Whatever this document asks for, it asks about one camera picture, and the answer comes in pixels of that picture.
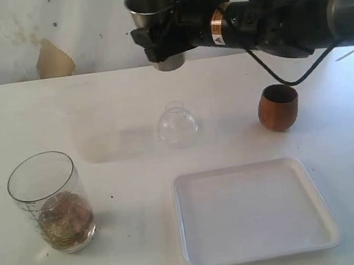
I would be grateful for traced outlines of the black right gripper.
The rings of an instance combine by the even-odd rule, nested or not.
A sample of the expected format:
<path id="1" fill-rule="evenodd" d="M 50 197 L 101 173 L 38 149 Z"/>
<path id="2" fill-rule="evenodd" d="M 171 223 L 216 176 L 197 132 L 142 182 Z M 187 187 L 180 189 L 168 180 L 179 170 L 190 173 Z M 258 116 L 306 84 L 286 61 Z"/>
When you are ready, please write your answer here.
<path id="1" fill-rule="evenodd" d="M 173 0 L 171 34 L 173 49 L 184 53 L 197 47 L 234 47 L 229 0 Z M 153 28 L 131 31 L 142 48 L 156 46 Z"/>

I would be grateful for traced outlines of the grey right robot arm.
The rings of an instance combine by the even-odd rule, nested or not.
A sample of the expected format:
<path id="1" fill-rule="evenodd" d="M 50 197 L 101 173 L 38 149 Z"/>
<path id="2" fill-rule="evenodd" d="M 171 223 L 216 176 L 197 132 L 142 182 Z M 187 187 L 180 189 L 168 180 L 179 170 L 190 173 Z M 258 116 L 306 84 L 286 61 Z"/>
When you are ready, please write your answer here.
<path id="1" fill-rule="evenodd" d="M 132 31 L 150 62 L 198 46 L 304 58 L 354 46 L 354 0 L 173 0 L 162 21 Z"/>

